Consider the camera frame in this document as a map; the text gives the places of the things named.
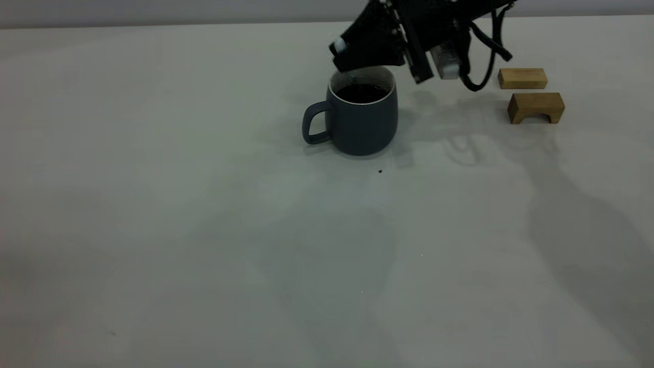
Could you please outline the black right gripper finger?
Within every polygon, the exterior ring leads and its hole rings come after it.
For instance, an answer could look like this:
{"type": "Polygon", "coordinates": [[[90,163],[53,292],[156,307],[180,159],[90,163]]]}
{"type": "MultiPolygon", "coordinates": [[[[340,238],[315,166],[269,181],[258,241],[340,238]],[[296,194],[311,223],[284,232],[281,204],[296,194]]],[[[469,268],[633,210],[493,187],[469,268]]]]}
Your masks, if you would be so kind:
{"type": "Polygon", "coordinates": [[[404,40],[399,16],[393,1],[369,1],[357,19],[343,33],[346,42],[390,39],[404,40]]]}
{"type": "Polygon", "coordinates": [[[372,66],[402,66],[406,63],[403,45],[390,39],[348,43],[337,37],[332,42],[333,63],[342,73],[372,66]]]}

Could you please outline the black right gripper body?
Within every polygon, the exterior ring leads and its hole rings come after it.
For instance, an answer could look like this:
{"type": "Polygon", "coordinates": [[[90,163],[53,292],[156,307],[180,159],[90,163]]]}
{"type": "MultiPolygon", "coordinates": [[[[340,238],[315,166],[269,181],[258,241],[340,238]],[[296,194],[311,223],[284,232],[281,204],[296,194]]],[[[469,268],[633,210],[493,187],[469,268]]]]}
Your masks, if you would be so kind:
{"type": "Polygon", "coordinates": [[[459,24],[490,14],[510,1],[404,1],[406,21],[422,49],[432,49],[451,39],[459,24]]]}

